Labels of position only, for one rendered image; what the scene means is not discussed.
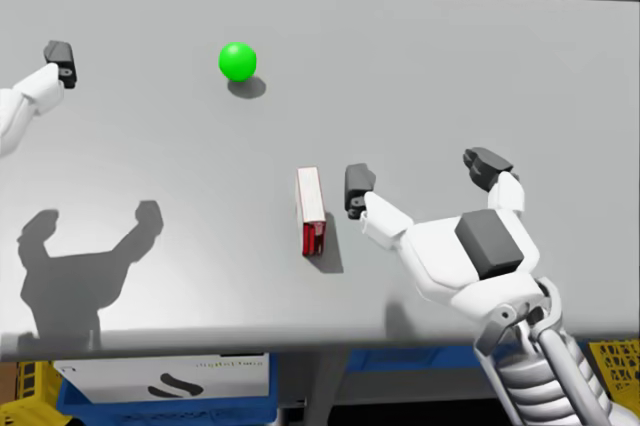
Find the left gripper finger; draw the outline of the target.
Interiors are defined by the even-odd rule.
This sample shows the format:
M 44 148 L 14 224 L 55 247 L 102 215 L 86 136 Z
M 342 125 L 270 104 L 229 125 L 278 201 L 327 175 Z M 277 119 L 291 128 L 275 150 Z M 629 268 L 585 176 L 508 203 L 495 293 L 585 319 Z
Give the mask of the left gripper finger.
M 37 116 L 57 107 L 64 99 L 64 92 L 74 89 L 78 81 L 70 43 L 50 40 L 43 49 L 43 56 L 45 65 L 14 85 Z

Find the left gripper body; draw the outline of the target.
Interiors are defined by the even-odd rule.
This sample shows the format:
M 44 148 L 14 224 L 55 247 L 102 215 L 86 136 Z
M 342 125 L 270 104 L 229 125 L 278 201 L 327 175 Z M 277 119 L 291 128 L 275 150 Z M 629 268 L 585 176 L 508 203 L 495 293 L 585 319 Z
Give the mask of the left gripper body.
M 0 157 L 18 148 L 39 107 L 35 97 L 15 89 L 0 89 Z

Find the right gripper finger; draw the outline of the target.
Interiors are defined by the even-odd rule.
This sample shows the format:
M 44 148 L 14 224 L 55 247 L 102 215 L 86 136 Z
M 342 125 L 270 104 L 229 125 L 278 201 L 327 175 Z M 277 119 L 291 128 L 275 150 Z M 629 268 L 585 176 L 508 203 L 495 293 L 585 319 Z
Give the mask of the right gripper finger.
M 361 223 L 362 232 L 380 247 L 396 247 L 400 236 L 413 225 L 413 220 L 375 191 L 376 175 L 365 163 L 346 167 L 344 177 L 344 209 L 350 220 Z
M 505 209 L 522 215 L 525 192 L 511 162 L 487 148 L 473 147 L 464 151 L 463 163 L 471 181 L 487 193 L 490 209 Z

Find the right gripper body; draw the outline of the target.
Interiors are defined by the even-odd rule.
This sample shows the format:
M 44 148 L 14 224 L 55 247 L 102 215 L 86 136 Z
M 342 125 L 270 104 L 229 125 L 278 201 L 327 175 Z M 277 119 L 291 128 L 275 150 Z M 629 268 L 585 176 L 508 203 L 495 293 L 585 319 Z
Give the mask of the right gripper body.
M 543 292 L 533 277 L 540 253 L 510 209 L 481 209 L 417 223 L 399 215 L 399 257 L 427 300 L 465 317 L 502 305 L 532 308 Z

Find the red and white carton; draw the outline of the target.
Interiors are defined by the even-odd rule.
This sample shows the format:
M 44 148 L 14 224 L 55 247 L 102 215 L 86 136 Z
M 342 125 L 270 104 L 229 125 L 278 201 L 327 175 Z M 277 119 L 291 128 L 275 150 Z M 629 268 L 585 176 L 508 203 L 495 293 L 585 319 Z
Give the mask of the red and white carton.
M 306 257 L 321 255 L 324 250 L 327 220 L 317 167 L 296 170 L 295 199 L 301 253 Z

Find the blue box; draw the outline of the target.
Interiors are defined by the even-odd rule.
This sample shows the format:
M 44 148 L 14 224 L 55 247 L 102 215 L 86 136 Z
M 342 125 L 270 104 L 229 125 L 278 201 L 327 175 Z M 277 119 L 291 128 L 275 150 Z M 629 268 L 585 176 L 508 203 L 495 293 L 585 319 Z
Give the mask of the blue box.
M 263 426 L 276 419 L 278 386 L 272 378 L 256 397 L 94 404 L 64 381 L 57 408 L 85 426 Z
M 360 349 L 351 352 L 346 371 L 388 372 L 427 369 L 478 369 L 471 346 Z

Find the green ball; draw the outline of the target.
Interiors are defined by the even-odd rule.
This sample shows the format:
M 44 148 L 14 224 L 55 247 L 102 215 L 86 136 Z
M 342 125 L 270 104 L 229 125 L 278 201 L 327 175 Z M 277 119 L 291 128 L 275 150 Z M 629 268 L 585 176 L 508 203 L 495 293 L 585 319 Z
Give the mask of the green ball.
M 246 43 L 230 42 L 221 49 L 218 66 L 229 81 L 246 81 L 256 71 L 257 55 Z

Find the yellow box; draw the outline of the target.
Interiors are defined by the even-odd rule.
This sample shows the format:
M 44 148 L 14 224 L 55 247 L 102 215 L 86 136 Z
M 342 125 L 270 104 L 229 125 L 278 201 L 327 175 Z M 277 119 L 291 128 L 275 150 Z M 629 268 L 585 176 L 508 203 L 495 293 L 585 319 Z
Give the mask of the yellow box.
M 588 347 L 613 399 L 640 398 L 640 340 L 594 341 Z
M 57 409 L 62 382 L 51 361 L 18 363 L 15 399 L 0 405 L 0 426 L 67 426 L 72 417 Z

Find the white box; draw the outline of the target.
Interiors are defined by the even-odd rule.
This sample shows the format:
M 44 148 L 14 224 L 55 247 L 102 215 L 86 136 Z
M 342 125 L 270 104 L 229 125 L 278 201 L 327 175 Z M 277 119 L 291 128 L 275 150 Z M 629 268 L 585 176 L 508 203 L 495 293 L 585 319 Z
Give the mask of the white box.
M 54 368 L 93 403 L 263 397 L 268 354 L 59 360 Z

